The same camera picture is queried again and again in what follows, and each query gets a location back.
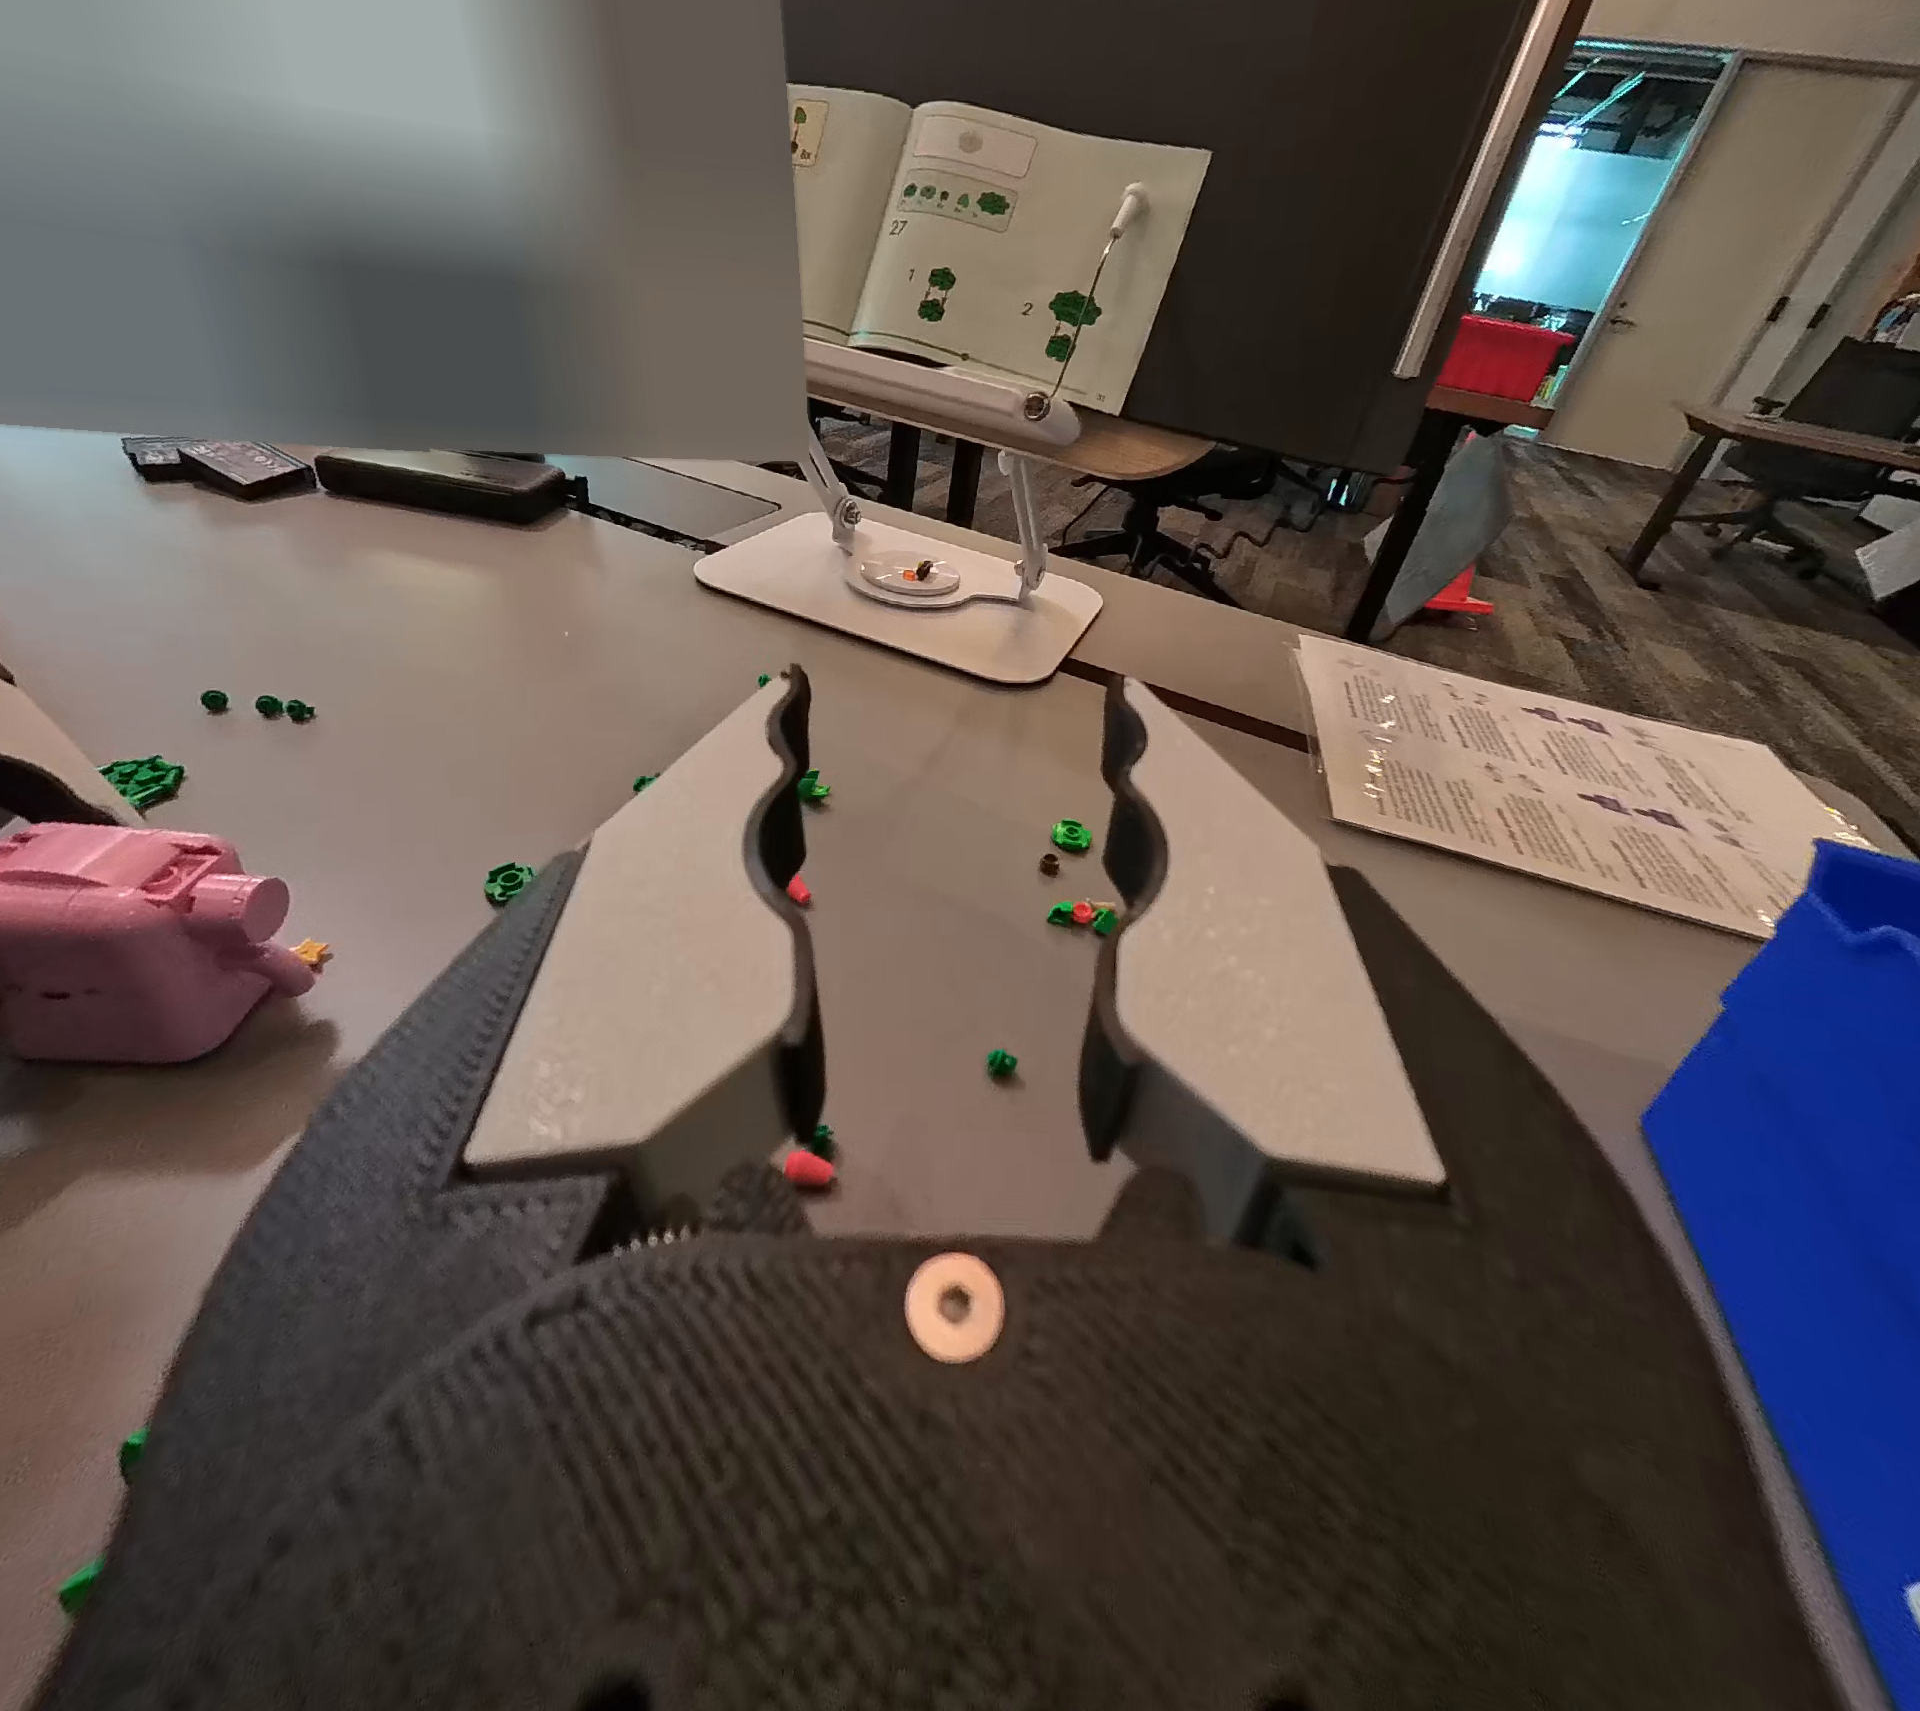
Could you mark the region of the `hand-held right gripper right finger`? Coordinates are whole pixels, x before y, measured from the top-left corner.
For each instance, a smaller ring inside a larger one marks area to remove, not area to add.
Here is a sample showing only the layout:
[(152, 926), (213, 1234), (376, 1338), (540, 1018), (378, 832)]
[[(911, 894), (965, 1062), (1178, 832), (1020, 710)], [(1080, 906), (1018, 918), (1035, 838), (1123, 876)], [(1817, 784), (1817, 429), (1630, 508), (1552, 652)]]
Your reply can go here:
[(1109, 690), (1119, 892), (1083, 1040), (1083, 1136), (1180, 1178), (1207, 1238), (1312, 1254), (1307, 1192), (1442, 1204), (1448, 1176), (1311, 836), (1134, 678)]

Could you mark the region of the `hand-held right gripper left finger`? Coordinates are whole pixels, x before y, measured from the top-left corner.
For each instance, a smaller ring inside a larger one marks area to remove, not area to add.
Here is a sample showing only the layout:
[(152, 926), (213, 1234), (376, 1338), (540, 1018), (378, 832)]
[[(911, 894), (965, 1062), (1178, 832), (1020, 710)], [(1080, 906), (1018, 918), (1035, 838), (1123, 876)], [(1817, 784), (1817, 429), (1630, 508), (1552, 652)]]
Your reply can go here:
[(811, 686), (775, 674), (588, 838), (462, 1164), (703, 1208), (822, 1120), (805, 868)]

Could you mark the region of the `laminated instruction sheet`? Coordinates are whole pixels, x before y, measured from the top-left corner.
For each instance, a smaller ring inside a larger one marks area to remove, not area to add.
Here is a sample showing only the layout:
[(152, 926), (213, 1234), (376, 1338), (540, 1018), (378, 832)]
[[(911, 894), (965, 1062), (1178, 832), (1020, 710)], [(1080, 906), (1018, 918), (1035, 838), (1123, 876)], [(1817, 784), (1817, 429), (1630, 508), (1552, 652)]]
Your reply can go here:
[(1876, 846), (1760, 744), (1302, 634), (1329, 814), (1361, 832), (1751, 940), (1817, 848)]

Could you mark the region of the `white book stand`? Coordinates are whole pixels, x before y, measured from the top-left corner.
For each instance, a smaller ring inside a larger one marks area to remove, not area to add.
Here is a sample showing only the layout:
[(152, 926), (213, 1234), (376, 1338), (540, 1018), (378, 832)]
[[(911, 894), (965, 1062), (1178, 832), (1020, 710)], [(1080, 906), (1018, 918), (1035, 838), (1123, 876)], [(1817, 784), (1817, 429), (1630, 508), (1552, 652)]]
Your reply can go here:
[[(1101, 417), (1033, 381), (983, 369), (941, 369), (809, 341), (813, 397), (944, 433), (977, 453), (996, 451), (1020, 536), (1012, 560), (966, 542), (918, 542), (875, 520), (831, 479), (817, 435), (803, 455), (822, 510), (772, 526), (695, 570), (703, 588), (764, 612), (819, 624), (978, 680), (1030, 688), (1051, 678), (1101, 614), (1097, 592), (1049, 572), (1035, 502), (1035, 465), (1075, 451)], [(902, 584), (900, 570), (933, 558), (939, 594)]]

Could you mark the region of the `black office chair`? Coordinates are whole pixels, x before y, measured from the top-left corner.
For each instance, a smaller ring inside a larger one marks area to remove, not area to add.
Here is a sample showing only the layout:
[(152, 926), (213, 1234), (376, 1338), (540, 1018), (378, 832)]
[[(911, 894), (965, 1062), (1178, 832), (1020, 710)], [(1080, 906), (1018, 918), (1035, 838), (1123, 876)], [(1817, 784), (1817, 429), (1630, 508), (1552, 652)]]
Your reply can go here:
[(1212, 556), (1168, 536), (1162, 516), (1167, 510), (1188, 510), (1218, 522), (1222, 512), (1212, 500), (1254, 502), (1278, 482), (1280, 473), (1283, 463), (1270, 455), (1216, 447), (1171, 475), (1114, 482), (1128, 498), (1121, 526), (1075, 542), (1063, 538), (1051, 552), (1080, 564), (1123, 560), (1123, 572), (1141, 580), (1165, 572), (1201, 598), (1239, 610), (1237, 598), (1218, 584)]
[(1738, 550), (1770, 548), (1801, 580), (1853, 578), (1867, 586), (1853, 554), (1857, 524), (1872, 500), (1917, 510), (1917, 463), (1862, 459), (1869, 441), (1917, 459), (1919, 355), (1892, 345), (1842, 341), (1786, 403), (1764, 401), (1753, 421), (1819, 431), (1819, 447), (1779, 439), (1741, 439), (1726, 449), (1726, 473), (1748, 486), (1748, 502), (1725, 518), (1701, 520), (1718, 538), (1723, 562)]

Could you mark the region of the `grey triangular board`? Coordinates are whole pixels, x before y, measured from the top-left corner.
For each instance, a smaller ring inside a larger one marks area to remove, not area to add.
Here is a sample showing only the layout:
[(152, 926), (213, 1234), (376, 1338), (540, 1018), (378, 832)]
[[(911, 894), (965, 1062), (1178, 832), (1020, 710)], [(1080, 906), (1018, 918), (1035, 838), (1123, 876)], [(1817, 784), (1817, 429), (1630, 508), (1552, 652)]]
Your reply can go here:
[(1501, 433), (1469, 437), (1438, 480), (1367, 642), (1383, 644), (1466, 572), (1478, 570), (1512, 516), (1512, 443)]

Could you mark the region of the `black flat case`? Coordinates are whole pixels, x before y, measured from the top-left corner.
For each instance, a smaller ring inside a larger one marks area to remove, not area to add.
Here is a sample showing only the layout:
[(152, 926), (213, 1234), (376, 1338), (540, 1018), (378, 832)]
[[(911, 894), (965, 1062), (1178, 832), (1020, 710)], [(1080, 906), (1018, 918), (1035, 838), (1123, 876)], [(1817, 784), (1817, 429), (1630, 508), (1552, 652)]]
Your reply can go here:
[(484, 524), (540, 524), (577, 502), (563, 471), (518, 455), (327, 451), (311, 467), (333, 496)]

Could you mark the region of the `pink toy brick pot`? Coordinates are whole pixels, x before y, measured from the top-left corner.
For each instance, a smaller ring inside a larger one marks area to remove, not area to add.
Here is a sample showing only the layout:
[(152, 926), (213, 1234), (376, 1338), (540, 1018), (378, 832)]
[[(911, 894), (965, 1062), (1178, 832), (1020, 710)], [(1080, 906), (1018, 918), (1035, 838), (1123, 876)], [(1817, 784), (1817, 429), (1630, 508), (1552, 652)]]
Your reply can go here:
[(222, 838), (45, 822), (3, 844), (3, 1038), (29, 1064), (177, 1066), (319, 968), (291, 890)]

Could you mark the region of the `blue plastic bin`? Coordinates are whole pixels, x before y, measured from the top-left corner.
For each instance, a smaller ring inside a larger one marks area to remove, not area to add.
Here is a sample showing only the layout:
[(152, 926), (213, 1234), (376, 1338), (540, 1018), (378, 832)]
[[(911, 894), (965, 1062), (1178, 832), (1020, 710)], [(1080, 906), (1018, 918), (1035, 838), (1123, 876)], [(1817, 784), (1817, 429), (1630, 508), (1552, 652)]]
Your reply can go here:
[(1643, 1136), (1885, 1694), (1915, 1710), (1915, 860), (1817, 846)]

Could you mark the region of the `red storage bin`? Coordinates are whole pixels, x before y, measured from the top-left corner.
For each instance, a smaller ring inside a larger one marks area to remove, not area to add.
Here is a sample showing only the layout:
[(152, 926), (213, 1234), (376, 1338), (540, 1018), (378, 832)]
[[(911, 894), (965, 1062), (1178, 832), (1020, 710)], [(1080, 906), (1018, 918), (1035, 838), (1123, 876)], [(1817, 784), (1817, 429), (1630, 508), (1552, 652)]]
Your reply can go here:
[(1435, 385), (1459, 393), (1531, 405), (1550, 373), (1572, 355), (1576, 339), (1466, 315)]

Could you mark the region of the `wooden office desk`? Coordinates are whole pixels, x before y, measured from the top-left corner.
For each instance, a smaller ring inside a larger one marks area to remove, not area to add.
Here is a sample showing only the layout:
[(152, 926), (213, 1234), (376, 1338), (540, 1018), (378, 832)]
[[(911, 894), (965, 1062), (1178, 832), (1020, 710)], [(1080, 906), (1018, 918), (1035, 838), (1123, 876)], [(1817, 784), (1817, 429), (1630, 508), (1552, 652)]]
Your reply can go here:
[(1653, 504), (1633, 544), (1614, 548), (1610, 556), (1620, 572), (1641, 590), (1659, 592), (1647, 576), (1649, 562), (1668, 538), (1675, 524), (1706, 524), (1706, 518), (1682, 516), (1682, 508), (1703, 484), (1710, 463), (1730, 445), (1759, 445), (1766, 449), (1809, 453), (1826, 461), (1867, 467), (1876, 473), (1917, 475), (1917, 445), (1838, 429), (1812, 429), (1784, 419), (1744, 419), (1716, 411), (1684, 413), (1693, 433), (1693, 451), (1668, 477), (1667, 490)]

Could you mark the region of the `open instruction booklet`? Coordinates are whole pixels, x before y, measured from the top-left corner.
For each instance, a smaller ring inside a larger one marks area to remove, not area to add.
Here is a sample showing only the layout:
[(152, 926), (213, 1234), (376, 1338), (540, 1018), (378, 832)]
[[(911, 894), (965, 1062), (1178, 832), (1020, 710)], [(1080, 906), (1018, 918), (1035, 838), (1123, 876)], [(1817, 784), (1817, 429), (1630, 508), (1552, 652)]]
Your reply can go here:
[(789, 87), (803, 329), (1117, 417), (1212, 155)]

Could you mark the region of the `white door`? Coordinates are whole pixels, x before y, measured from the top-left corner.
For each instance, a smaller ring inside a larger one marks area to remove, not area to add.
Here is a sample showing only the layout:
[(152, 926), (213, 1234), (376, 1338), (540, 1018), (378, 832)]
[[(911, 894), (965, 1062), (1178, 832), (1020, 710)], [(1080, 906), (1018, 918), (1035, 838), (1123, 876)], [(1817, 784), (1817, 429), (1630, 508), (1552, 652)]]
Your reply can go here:
[(1917, 77), (1734, 61), (1586, 335), (1541, 443), (1670, 473), (1684, 409), (1753, 403), (1817, 305), (1812, 265), (1861, 193), (1909, 177)]

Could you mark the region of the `dark grey partition panel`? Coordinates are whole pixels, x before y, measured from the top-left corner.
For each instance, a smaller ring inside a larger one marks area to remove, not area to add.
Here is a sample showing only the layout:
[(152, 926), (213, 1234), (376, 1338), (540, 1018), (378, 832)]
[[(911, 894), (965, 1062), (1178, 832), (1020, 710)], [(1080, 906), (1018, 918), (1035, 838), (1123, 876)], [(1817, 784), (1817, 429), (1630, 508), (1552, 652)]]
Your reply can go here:
[(1384, 477), (1591, 0), (780, 0), (791, 77), (1212, 167), (1125, 413)]

